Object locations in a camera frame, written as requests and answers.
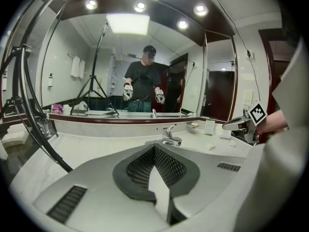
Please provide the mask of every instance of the countertop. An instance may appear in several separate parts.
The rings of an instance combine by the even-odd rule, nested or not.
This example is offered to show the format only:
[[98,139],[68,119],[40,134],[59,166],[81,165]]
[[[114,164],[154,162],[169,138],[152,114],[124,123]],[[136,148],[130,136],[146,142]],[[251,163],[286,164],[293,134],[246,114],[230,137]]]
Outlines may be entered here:
[[[229,145],[230,140],[221,139],[216,135],[204,135],[203,130],[198,129],[175,132],[173,135],[183,140],[181,147],[205,154],[246,158],[252,148],[249,144],[236,138],[233,138],[236,146],[231,147]],[[158,134],[135,137],[89,137],[59,132],[59,137],[53,136],[49,139],[49,143],[63,160],[74,169],[88,160],[159,139],[161,139],[161,136]],[[207,150],[205,145],[208,143],[214,143],[216,148]],[[18,172],[10,188],[18,198],[27,203],[32,203],[45,188],[65,174],[66,172],[59,165],[39,149]]]

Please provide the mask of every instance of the baseball cap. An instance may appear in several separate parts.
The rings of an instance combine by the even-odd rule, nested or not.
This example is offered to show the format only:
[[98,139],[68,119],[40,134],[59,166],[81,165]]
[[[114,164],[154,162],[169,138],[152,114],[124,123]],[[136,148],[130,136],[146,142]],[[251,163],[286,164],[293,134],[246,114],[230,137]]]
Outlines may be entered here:
[[148,57],[149,58],[154,58],[156,54],[156,49],[152,45],[148,45],[144,47],[143,52],[148,52]]

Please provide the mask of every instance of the towel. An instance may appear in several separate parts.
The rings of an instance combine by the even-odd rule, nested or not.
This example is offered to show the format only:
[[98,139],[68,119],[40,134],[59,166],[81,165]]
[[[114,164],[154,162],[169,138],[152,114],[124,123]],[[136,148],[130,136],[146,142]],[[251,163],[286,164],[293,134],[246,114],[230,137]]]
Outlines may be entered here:
[[85,66],[86,66],[85,61],[81,59],[81,63],[79,64],[79,77],[81,79],[84,78]]
[[73,77],[79,77],[79,63],[80,63],[80,58],[75,56],[73,58],[72,62],[72,68],[71,68],[71,76]]

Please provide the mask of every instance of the faucet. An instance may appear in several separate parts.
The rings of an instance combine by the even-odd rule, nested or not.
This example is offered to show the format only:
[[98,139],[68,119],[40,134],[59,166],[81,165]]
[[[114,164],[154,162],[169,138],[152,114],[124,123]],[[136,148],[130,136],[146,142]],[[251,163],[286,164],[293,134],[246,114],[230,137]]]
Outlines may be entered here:
[[156,110],[155,110],[155,109],[153,109],[153,114],[152,114],[152,116],[153,116],[153,118],[158,118],[158,117],[156,116]]
[[163,133],[162,139],[161,139],[161,142],[163,144],[166,144],[166,145],[176,145],[176,146],[180,146],[182,144],[181,138],[173,137],[173,135],[172,135],[171,131],[172,131],[172,129],[175,126],[176,126],[176,124],[175,125],[171,125],[168,128],[163,128],[163,129],[166,129],[166,131]]

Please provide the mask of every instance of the black t-shirt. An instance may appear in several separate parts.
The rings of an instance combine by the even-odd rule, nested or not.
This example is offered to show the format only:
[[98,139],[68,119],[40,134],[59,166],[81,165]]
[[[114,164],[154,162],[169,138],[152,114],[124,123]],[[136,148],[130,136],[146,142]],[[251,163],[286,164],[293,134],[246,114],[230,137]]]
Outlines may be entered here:
[[142,63],[133,62],[130,64],[125,78],[132,79],[133,97],[132,100],[147,99],[144,101],[151,102],[151,93],[155,87],[161,85],[157,64],[144,66]]

